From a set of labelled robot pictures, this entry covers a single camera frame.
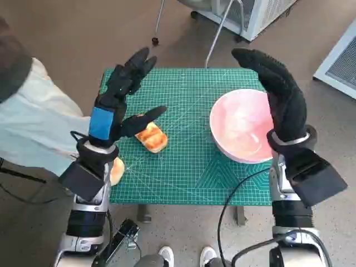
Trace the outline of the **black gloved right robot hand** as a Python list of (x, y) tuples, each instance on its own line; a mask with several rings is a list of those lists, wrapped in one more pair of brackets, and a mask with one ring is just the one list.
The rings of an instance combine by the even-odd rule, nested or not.
[(242, 68), (255, 71), (268, 93), (274, 131), (283, 142), (306, 135), (307, 109), (303, 92), (287, 67), (259, 50), (234, 48), (232, 56)]

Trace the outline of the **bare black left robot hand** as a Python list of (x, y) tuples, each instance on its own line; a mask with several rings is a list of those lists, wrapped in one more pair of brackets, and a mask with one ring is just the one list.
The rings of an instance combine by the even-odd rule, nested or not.
[(106, 92), (96, 97), (88, 130), (89, 141), (94, 146), (108, 148), (122, 137), (132, 137), (167, 110), (165, 106), (158, 106), (141, 116), (124, 118), (126, 96), (139, 90), (142, 80), (157, 62), (157, 57), (149, 57), (149, 53), (150, 49), (144, 47), (124, 65), (117, 65), (106, 82)]

